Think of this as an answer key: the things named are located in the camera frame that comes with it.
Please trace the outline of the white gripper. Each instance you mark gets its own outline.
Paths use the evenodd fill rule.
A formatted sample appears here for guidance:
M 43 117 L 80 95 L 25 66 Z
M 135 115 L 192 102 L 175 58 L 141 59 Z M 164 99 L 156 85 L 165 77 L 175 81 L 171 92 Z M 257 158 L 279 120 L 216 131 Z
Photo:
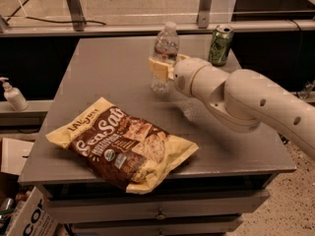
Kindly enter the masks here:
M 160 62 L 152 57 L 149 58 L 149 68 L 153 74 L 163 82 L 173 81 L 175 88 L 185 96 L 192 97 L 192 84 L 197 72 L 210 63 L 200 58 L 190 58 L 184 54 L 178 54 L 178 62 L 173 68 L 172 65 Z

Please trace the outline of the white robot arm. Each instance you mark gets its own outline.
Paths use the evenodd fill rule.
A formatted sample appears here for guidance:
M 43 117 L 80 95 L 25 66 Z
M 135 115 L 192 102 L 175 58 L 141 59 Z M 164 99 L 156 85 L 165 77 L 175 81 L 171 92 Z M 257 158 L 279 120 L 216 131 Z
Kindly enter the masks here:
M 185 55 L 175 65 L 150 58 L 149 67 L 183 95 L 199 99 L 229 129 L 249 133 L 264 123 L 315 158 L 315 107 L 267 77 L 246 69 L 229 73 Z

